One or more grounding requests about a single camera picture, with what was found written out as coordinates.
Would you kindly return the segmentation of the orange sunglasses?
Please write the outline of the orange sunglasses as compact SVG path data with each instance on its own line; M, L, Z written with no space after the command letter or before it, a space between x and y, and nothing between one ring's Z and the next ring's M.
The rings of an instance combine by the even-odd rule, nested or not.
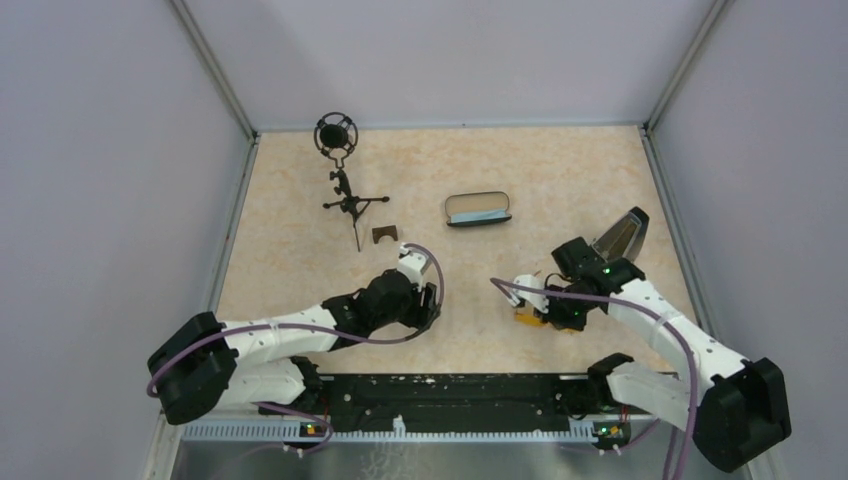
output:
M569 334L582 331L585 327L585 321L581 318L556 309L561 306L559 298L545 297L513 287L509 287L508 291L511 293L510 303L514 307L514 319L517 322L533 327L551 327Z

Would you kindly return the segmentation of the light blue cleaning cloth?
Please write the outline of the light blue cleaning cloth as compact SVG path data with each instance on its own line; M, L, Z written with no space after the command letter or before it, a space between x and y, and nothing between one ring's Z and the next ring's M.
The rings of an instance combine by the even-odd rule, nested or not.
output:
M511 219L512 215L505 209L478 210L451 215L448 225L451 227L458 227L460 225L488 225L503 223Z

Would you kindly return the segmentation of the black glasses case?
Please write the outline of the black glasses case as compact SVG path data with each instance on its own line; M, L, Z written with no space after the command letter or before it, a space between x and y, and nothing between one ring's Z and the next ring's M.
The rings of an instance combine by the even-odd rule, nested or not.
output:
M510 197L504 191L482 191L454 194L448 196L444 201L444 212L447 216L446 225L448 227L451 227L448 225L451 215L468 211L493 209L505 209L509 214L511 214L509 212ZM462 227L476 226L460 225L452 228Z

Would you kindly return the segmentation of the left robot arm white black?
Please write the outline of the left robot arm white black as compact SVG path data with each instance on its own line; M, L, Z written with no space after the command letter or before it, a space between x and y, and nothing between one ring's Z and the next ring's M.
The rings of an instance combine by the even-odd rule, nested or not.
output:
M146 393L171 425L252 403L308 413L321 397L309 354L376 345L374 333L391 324L409 328L401 340L411 341L440 315L443 289L390 269L365 288L293 314L226 323L211 311L198 313L148 358Z

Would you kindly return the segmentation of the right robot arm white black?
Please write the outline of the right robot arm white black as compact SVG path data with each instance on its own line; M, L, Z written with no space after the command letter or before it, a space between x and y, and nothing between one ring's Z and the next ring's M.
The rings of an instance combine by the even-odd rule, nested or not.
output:
M752 361L718 342L627 258L607 260L582 237L551 256L568 283L547 295L556 326L585 321L598 308L637 333L677 374L611 354L587 370L586 397L594 409L612 412L626 404L644 410L684 433L683 455L696 447L726 473L791 435L785 377L773 361Z

